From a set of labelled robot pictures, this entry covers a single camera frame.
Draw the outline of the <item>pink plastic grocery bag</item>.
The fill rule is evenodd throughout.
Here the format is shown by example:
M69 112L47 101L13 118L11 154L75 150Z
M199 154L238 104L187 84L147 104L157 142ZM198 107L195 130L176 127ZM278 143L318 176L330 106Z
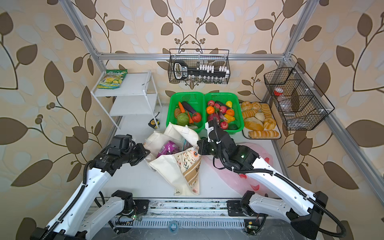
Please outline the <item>pink plastic grocery bag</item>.
M274 158L271 154L269 154L262 146L254 143L240 143L240 145L247 146L257 152L267 164L271 167L274 166ZM237 192L240 195L244 195L246 191L253 191L260 195L270 194L271 191L267 189L262 183L259 181L248 177L244 174L236 174L232 173L227 169L219 170L213 165L213 156L202 156L202 160L205 164L208 164L209 169L213 170L214 173L218 176L219 180L225 183L229 188L233 191Z

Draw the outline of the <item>magenta snack bag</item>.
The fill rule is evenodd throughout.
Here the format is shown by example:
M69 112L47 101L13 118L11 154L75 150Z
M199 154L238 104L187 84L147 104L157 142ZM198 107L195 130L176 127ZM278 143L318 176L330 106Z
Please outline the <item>magenta snack bag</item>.
M158 152L157 158L163 155L173 155L179 153L181 150L177 144L168 141Z

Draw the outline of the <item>red tomato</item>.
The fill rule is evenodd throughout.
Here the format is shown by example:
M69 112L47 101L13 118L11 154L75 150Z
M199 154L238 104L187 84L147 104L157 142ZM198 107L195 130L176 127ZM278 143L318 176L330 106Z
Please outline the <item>red tomato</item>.
M192 120L194 123L199 123L202 121L202 115L200 113L196 112L192 115Z

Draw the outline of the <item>cream canvas tote bag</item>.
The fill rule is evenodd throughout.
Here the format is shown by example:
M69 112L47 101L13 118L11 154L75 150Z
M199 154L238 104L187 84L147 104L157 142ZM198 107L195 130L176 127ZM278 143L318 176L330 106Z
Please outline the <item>cream canvas tote bag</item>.
M199 171L202 156L198 153L200 137L189 127L169 124L164 133L155 131L144 143L150 154L145 158L151 169L159 173L175 189L175 196L198 196L200 194ZM180 148L173 155L157 158L160 149L172 141Z

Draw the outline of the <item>green cabbage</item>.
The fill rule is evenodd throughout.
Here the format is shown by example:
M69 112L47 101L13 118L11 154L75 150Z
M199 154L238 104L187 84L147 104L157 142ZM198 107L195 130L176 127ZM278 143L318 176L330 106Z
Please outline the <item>green cabbage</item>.
M180 113L177 116L177 125L179 126L187 126L190 123L190 118L186 113Z

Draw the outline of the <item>green basket with vegetables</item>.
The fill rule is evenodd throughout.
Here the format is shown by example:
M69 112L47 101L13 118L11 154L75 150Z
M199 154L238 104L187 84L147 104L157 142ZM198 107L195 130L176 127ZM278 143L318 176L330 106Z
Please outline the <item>green basket with vegetables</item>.
M171 96L166 126L186 126L200 133L207 120L204 94L200 92L176 93Z

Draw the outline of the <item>brown potato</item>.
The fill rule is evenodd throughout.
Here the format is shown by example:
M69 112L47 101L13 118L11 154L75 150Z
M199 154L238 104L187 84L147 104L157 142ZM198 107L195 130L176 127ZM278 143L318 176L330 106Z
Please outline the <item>brown potato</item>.
M181 112L180 108L175 108L175 110L174 110L174 117L177 118L181 113L182 112Z

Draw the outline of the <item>yellow-green snack packet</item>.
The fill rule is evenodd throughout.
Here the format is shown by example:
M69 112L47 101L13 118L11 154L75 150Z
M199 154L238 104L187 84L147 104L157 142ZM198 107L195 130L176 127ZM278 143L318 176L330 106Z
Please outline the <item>yellow-green snack packet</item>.
M108 90L118 89L127 74L127 70L106 70L106 73L99 81L97 88Z

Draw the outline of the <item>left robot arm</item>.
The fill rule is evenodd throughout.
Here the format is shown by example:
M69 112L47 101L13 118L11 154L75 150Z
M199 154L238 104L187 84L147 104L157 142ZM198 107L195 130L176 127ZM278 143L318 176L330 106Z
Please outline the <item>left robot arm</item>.
M29 238L91 240L106 224L110 225L116 215L131 220L145 215L149 200L134 200L132 193L117 190L93 214L85 217L104 185L122 165L136 166L149 154L150 151L143 144L136 144L131 135L114 136L111 143L85 165L83 180L65 206L45 228L36 228Z

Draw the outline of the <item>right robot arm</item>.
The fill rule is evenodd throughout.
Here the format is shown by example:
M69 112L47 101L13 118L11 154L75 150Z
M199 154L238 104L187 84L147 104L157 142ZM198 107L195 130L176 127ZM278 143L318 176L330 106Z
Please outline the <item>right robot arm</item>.
M214 160L220 160L220 170L257 180L279 196L279 199L273 199L247 191L240 201L243 214L279 218L311 240L315 240L318 233L335 238L347 235L342 222L327 210L327 195L302 188L271 167L250 147L237 145L229 133L220 128L217 119L206 122L205 128L207 138L198 141L200 155L213 156Z

